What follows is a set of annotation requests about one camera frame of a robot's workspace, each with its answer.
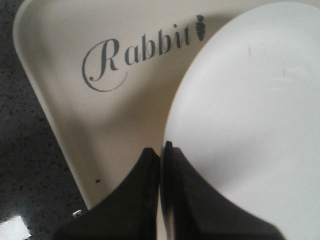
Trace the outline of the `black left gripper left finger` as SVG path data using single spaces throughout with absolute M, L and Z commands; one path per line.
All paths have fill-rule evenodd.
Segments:
M 55 240 L 155 240 L 160 157 L 144 148 L 120 185 L 97 206 L 59 228 Z

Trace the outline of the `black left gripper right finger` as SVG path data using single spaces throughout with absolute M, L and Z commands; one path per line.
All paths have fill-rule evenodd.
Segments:
M 162 213 L 170 240 L 282 240 L 272 224 L 215 190 L 172 142 L 162 154 Z

